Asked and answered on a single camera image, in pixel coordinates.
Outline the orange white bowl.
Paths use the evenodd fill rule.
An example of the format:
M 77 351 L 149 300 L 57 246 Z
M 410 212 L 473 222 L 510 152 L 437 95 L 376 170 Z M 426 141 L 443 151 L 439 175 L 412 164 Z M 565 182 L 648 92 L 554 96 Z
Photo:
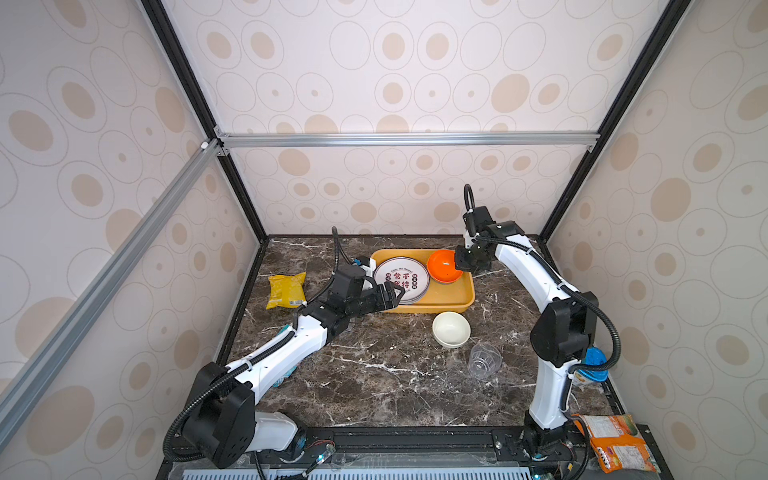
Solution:
M 430 255 L 427 271 L 433 280 L 441 284 L 455 283 L 463 275 L 456 266 L 455 251 L 448 249 L 436 250 Z

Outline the cream white bowl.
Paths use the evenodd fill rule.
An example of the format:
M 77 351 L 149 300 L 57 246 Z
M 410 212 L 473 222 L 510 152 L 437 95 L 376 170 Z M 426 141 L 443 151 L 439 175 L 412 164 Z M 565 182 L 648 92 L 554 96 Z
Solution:
M 455 349 L 467 343 L 471 336 L 471 326 L 460 313 L 442 312 L 433 320 L 432 334 L 441 346 Z

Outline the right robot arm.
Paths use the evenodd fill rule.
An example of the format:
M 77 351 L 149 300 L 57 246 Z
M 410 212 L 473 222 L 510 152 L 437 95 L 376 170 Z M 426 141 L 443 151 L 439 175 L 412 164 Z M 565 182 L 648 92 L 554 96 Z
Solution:
M 540 316 L 530 332 L 530 344 L 538 357 L 530 423 L 542 431 L 566 424 L 568 397 L 578 371 L 607 371 L 621 356 L 619 332 L 590 292 L 581 292 L 564 279 L 535 249 L 513 221 L 498 223 L 485 206 L 465 202 L 464 244 L 455 249 L 456 268 L 479 273 L 497 261 L 511 271 L 534 299 Z M 612 351 L 598 365 L 586 363 L 594 343 L 597 323 L 611 336 Z

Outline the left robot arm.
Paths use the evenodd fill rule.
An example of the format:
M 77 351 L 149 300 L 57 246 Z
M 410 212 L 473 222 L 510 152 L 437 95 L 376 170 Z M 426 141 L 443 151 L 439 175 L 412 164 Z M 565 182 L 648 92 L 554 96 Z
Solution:
M 302 305 L 276 337 L 226 366 L 211 362 L 198 372 L 163 440 L 165 458 L 174 463 L 207 459 L 226 468 L 245 453 L 298 448 L 302 435 L 297 423 L 280 412 L 259 412 L 257 403 L 351 320 L 392 310 L 405 294 L 389 280 L 377 282 L 360 265 L 340 265 L 326 288 Z

